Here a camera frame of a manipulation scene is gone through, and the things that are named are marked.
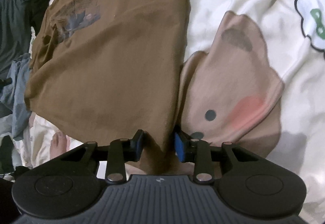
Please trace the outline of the blue jeans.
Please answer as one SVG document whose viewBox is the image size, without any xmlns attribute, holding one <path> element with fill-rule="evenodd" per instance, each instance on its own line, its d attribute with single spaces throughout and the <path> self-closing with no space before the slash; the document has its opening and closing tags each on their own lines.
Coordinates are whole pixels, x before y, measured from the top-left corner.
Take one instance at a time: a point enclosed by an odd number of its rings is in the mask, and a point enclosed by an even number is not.
<svg viewBox="0 0 325 224">
<path fill-rule="evenodd" d="M 30 75 L 29 62 L 29 53 L 14 59 L 5 77 L 6 84 L 1 87 L 1 136 L 11 136 L 15 141 L 23 139 L 31 116 L 24 99 Z"/>
</svg>

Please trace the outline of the white bear print duvet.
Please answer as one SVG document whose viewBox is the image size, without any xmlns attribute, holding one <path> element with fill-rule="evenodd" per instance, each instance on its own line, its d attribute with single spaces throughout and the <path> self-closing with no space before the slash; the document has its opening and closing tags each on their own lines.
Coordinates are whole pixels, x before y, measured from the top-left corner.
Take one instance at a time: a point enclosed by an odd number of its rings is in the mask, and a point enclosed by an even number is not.
<svg viewBox="0 0 325 224">
<path fill-rule="evenodd" d="M 111 143 L 81 142 L 18 179 L 19 223 L 324 223 L 324 0 L 188 2 L 167 170 L 108 184 Z M 175 132 L 210 145 L 212 184 Z"/>
</svg>

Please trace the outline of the dark green pillow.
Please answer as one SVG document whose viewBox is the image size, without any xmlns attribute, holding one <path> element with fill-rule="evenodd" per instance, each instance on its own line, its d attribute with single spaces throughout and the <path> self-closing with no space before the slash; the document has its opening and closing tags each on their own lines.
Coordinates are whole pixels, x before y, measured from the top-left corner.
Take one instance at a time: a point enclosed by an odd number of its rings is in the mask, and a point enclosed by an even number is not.
<svg viewBox="0 0 325 224">
<path fill-rule="evenodd" d="M 29 51 L 30 9 L 24 0 L 1 0 L 1 79 L 14 59 Z"/>
</svg>

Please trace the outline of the brown t-shirt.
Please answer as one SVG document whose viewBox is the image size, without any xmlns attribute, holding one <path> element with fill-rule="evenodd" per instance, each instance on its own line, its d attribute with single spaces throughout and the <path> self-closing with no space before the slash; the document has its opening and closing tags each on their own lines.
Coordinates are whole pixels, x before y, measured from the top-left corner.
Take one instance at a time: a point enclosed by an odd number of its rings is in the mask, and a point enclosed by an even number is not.
<svg viewBox="0 0 325 224">
<path fill-rule="evenodd" d="M 33 43 L 27 108 L 81 142 L 149 134 L 138 168 L 170 165 L 188 0 L 54 0 Z"/>
</svg>

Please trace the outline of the black garment left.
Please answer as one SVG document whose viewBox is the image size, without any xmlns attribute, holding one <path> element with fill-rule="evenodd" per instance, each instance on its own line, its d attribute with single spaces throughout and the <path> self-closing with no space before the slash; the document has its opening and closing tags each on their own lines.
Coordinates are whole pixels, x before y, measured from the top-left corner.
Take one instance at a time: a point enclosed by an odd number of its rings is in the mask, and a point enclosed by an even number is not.
<svg viewBox="0 0 325 224">
<path fill-rule="evenodd" d="M 50 0 L 31 0 L 31 18 L 30 25 L 35 30 L 37 35 L 40 31 L 42 20 L 45 15 L 45 11 L 49 6 Z"/>
</svg>

